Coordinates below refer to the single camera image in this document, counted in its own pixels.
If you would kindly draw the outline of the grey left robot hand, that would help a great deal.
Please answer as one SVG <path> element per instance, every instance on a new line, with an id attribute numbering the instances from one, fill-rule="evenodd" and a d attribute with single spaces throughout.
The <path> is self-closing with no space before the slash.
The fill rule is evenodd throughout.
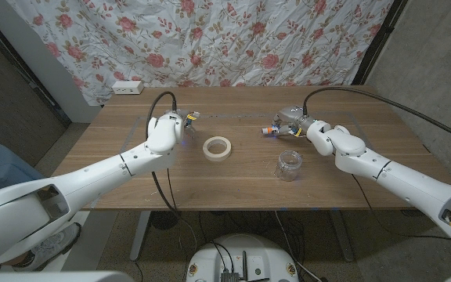
<path id="1" fill-rule="evenodd" d="M 186 115 L 186 118 L 184 120 L 184 128 L 183 128 L 184 134 L 186 137 L 189 137 L 191 139 L 194 138 L 196 130 L 193 127 L 193 121 L 198 119 L 199 116 L 200 116 L 200 113 L 197 111 L 190 112 L 189 114 Z"/>

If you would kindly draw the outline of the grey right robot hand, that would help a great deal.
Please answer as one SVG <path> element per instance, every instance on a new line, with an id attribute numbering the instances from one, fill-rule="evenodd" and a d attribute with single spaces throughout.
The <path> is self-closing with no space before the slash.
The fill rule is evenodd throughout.
<path id="1" fill-rule="evenodd" d="M 311 116 L 304 114 L 302 107 L 284 107 L 274 115 L 270 133 L 275 136 L 306 137 L 308 128 L 313 122 Z"/>

